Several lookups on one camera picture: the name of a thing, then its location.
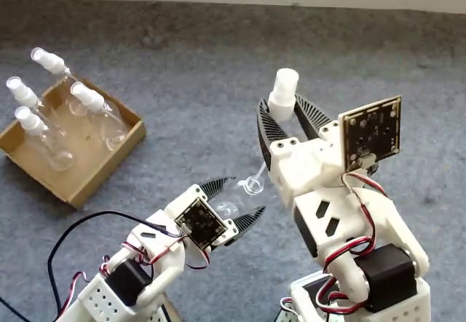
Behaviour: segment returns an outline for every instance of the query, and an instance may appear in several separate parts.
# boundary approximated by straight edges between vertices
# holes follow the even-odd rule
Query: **gray carpet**
[[[299,92],[335,117],[403,95],[402,153],[376,179],[430,255],[433,321],[466,313],[466,16],[96,1],[0,1],[0,79],[23,76],[37,91],[50,76],[29,60],[42,46],[136,110],[145,141],[75,212],[0,159],[0,296],[34,321],[55,306],[46,260],[73,221],[119,209],[148,216],[190,184],[246,176],[260,164],[255,107],[275,72],[301,75]],[[0,126],[15,103],[4,89]],[[186,271],[168,294],[186,321],[271,321],[287,285],[317,265],[270,183],[257,227]],[[59,250],[66,294],[77,270],[93,275],[133,224],[96,219]],[[16,321],[0,307],[0,321]]]

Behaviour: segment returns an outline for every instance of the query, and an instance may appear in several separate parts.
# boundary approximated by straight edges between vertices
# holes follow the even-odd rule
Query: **rectangular cutout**
[[[330,205],[330,202],[327,200],[321,200],[319,204],[319,208],[317,208],[317,211],[315,212],[315,215],[318,219],[321,219],[325,216],[325,213],[327,213],[328,206]]]
[[[327,236],[332,237],[333,235],[335,235],[336,228],[338,227],[339,222],[340,222],[340,219],[337,219],[337,218],[330,219],[327,225],[327,229],[325,230],[325,233],[327,234]]]

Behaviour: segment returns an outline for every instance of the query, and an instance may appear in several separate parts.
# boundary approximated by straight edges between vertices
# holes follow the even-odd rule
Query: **hole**
[[[335,235],[336,228],[338,227],[338,224],[340,222],[340,219],[337,218],[332,218],[328,222],[327,229],[325,229],[325,233],[327,236],[332,237]]]
[[[327,200],[321,200],[319,204],[319,208],[317,208],[317,211],[315,212],[315,215],[318,219],[321,219],[325,216],[325,213],[327,213],[328,206],[330,205],[330,202]]]
[[[150,232],[142,232],[141,237],[146,237],[146,238],[155,238],[155,233],[150,233]]]

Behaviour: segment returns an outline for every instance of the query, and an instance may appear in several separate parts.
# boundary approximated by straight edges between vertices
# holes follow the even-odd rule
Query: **black cable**
[[[5,300],[0,297],[0,302],[7,307],[8,310],[10,310],[12,313],[14,313],[20,320],[24,322],[31,322],[31,320],[28,320],[26,317],[21,315],[12,305],[8,304],[5,302]]]
[[[96,218],[98,216],[102,216],[102,215],[116,215],[116,216],[121,216],[123,218],[126,218],[126,219],[129,219],[129,220],[133,220],[133,221],[136,221],[140,224],[144,224],[146,225],[147,227],[151,227],[152,229],[155,229],[156,231],[159,231],[161,233],[163,233],[164,235],[167,235],[167,236],[170,236],[170,237],[181,237],[181,235],[175,235],[173,233],[170,233],[168,232],[166,229],[165,226],[162,226],[162,225],[157,225],[157,224],[152,224],[151,222],[148,222],[146,220],[143,220],[143,219],[139,219],[138,217],[136,216],[133,216],[133,215],[130,215],[130,214],[126,214],[126,213],[123,213],[121,211],[99,211],[97,213],[94,213],[94,214],[90,214],[88,216],[85,216],[84,218],[74,222],[68,229],[66,229],[66,231],[60,236],[60,238],[58,239],[58,241],[56,242],[56,244],[53,246],[53,249],[52,251],[50,252],[50,255],[49,255],[49,259],[47,260],[47,271],[49,273],[49,279],[50,279],[50,285],[52,286],[52,290],[53,290],[53,296],[55,298],[55,303],[57,305],[57,315],[59,316],[60,315],[60,311],[61,311],[61,307],[62,307],[62,304],[61,304],[61,300],[60,300],[60,295],[58,293],[58,289],[57,289],[57,283],[55,282],[55,276],[53,275],[53,269],[52,269],[52,260],[57,252],[57,250],[59,249],[61,243],[65,240],[66,237],[68,237],[68,235],[70,234],[71,231],[73,231],[73,229],[75,229],[76,227],[78,227],[80,224],[82,224],[83,222],[86,222],[87,220],[90,220],[92,218]]]

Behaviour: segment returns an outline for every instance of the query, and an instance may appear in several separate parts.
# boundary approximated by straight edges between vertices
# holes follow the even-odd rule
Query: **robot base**
[[[316,272],[294,281],[290,286],[293,304],[288,303],[285,306],[299,313],[303,322],[325,321],[325,317],[318,315],[314,308],[312,300],[315,297],[311,297],[304,288],[313,282],[322,280],[325,276],[322,272]],[[422,278],[417,278],[416,283],[417,294],[392,307],[378,313],[370,313],[365,309],[359,309],[356,313],[348,316],[330,315],[329,322],[430,322],[430,287]],[[275,322],[298,321],[296,315],[284,310],[281,310],[275,318]]]

